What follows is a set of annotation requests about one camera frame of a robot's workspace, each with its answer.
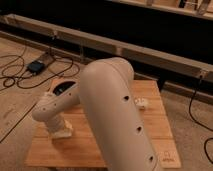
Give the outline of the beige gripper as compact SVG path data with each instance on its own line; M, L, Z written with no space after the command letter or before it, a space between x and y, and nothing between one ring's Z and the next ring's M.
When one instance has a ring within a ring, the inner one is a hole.
M70 122L64 119L62 115L56 115L45 123L50 136L60 130L70 129L73 134L73 126Z

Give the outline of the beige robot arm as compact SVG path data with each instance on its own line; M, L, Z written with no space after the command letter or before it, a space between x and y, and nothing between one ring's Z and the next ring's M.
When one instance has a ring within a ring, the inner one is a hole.
M58 95L44 93L33 119L60 137L65 129L60 113L80 104L109 171L163 171L132 94L133 79L123 58L93 61L71 87Z

